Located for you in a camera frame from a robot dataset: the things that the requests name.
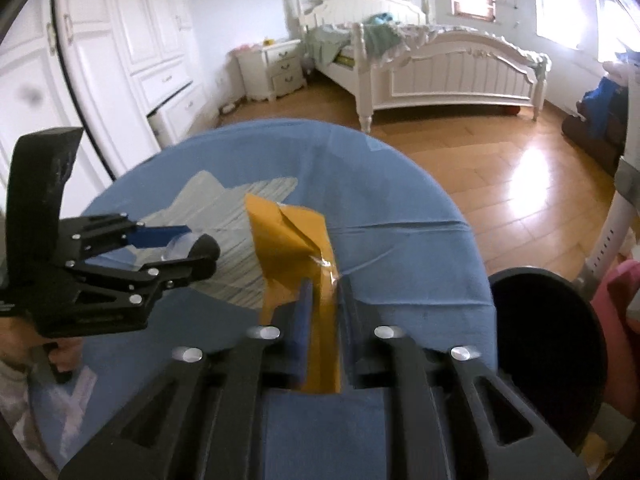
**person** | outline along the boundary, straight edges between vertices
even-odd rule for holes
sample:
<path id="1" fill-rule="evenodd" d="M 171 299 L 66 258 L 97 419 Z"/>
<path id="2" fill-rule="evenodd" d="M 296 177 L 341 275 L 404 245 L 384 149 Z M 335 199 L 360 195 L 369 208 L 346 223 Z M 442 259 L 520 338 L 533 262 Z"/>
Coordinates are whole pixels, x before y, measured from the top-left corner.
<path id="1" fill-rule="evenodd" d="M 25 453 L 48 480 L 58 477 L 58 470 L 44 450 L 29 403 L 28 377 L 33 369 L 33 351 L 55 342 L 58 348 L 49 353 L 49 361 L 60 372 L 79 367 L 82 338 L 46 339 L 33 325 L 19 317 L 0 318 L 0 413 L 12 428 Z"/>

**yellow paper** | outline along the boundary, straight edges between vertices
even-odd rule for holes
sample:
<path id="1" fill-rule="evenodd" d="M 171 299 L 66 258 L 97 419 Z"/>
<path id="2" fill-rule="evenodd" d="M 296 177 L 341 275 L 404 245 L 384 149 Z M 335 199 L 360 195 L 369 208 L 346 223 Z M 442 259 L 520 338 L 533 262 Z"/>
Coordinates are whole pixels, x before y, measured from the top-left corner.
<path id="1" fill-rule="evenodd" d="M 246 195 L 255 252 L 265 280 L 260 323 L 269 324 L 277 306 L 295 301 L 304 279 L 313 283 L 314 306 L 306 382 L 302 391 L 340 390 L 336 307 L 338 270 L 324 216 L 311 209 Z"/>

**headboard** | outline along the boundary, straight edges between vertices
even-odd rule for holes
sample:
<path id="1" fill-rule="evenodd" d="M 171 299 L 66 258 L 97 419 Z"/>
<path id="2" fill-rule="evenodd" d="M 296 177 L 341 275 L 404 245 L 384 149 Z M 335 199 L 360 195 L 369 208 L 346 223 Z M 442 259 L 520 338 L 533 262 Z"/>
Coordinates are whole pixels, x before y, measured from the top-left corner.
<path id="1" fill-rule="evenodd" d="M 379 12 L 390 12 L 396 20 L 412 25 L 425 25 L 427 17 L 412 0 L 321 0 L 311 10 L 302 13 L 298 0 L 300 28 L 309 30 L 329 23 L 359 23 Z"/>

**blue tablecloth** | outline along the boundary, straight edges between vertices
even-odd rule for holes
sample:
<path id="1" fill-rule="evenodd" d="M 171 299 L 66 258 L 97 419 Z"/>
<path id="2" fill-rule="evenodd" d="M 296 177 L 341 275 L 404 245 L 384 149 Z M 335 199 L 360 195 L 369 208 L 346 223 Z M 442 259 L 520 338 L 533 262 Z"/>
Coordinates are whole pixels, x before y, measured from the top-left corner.
<path id="1" fill-rule="evenodd" d="M 404 327 L 423 346 L 473 344 L 496 367 L 495 311 L 471 229 L 440 186 L 404 155 L 334 124 L 235 124 L 159 153 L 117 180 L 87 213 L 144 218 L 169 207 L 203 170 L 227 189 L 295 177 L 284 202 L 325 215 L 338 270 L 350 275 L 357 298 L 380 305 L 385 322 Z M 118 258 L 127 254 L 132 261 L 126 250 Z M 32 385 L 50 454 L 66 463 L 168 363 L 175 346 L 228 348 L 256 321 L 256 310 L 185 288 L 158 302 L 147 330 L 87 338 L 84 363 L 97 381 L 79 432 L 66 436 L 62 452 L 65 418 L 52 393 L 72 399 L 77 379 L 58 389 Z M 267 480 L 385 478 L 381 391 L 275 392 L 266 405 Z"/>

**footboard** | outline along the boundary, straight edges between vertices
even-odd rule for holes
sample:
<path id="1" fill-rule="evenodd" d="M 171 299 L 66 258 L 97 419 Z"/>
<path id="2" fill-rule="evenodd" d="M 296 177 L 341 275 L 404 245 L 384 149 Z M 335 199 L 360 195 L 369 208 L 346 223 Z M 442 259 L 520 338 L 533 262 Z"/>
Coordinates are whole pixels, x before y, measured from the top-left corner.
<path id="1" fill-rule="evenodd" d="M 544 55 L 471 32 L 442 33 L 381 66 L 371 66 L 364 56 L 356 60 L 359 110 L 443 104 L 516 105 L 533 107 L 534 120 L 542 110 L 550 67 Z M 369 121 L 361 114 L 361 122 L 366 126 Z"/>

